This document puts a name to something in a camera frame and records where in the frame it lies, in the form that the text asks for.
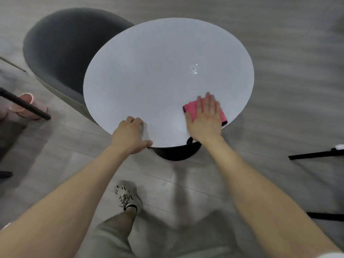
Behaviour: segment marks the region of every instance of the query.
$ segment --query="floor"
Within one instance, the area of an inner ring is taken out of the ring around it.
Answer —
[[[214,23],[247,48],[255,85],[243,112],[224,130],[228,143],[304,210],[344,212],[344,159],[289,161],[290,154],[328,150],[344,142],[344,0],[1,0],[0,54],[25,69],[26,32],[55,10],[88,6],[138,24],[164,17]],[[32,76],[0,62],[2,87],[32,92],[45,102],[51,121],[27,125],[0,162],[14,177],[1,181],[0,228],[97,157],[110,135],[45,90]],[[0,100],[4,108],[7,102]],[[130,243],[139,257],[157,257],[178,234],[214,210],[232,223],[249,257],[265,257],[236,214],[223,181],[201,148],[190,159],[170,162],[150,150],[130,156],[109,184],[87,238],[99,222],[120,212],[118,180],[135,182],[145,212],[134,223]],[[344,224],[316,221],[344,248]]]

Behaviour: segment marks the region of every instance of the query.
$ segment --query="forearm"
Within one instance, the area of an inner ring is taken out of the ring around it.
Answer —
[[[247,165],[222,138],[205,144],[235,207],[270,256],[314,258],[340,252],[288,195]]]
[[[4,257],[74,257],[97,205],[126,155],[108,147],[0,233]]]

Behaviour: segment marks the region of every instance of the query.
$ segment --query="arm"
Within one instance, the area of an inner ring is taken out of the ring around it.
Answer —
[[[97,205],[118,167],[130,154],[152,146],[140,139],[140,118],[128,117],[111,145],[0,232],[2,257],[74,257]]]
[[[220,104],[206,94],[197,117],[186,114],[191,136],[207,148],[225,178],[234,205],[271,257],[315,258],[341,252],[284,192],[254,170],[220,136]]]

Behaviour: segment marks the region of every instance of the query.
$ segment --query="hand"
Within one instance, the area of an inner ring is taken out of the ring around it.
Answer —
[[[141,139],[141,123],[143,123],[142,119],[133,117],[127,117],[126,120],[121,121],[112,134],[111,145],[128,155],[139,153],[146,147],[151,147],[153,145],[151,140]]]
[[[204,105],[201,97],[197,97],[196,118],[192,121],[191,114],[185,113],[187,119],[187,130],[192,138],[201,144],[211,142],[214,138],[221,135],[221,107],[220,103],[215,100],[214,95],[209,92],[205,94]]]

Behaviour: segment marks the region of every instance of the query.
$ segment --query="white sleeve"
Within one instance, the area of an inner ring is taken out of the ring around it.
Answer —
[[[342,252],[331,252],[329,254],[324,254],[318,256],[317,258],[344,258],[344,253]]]

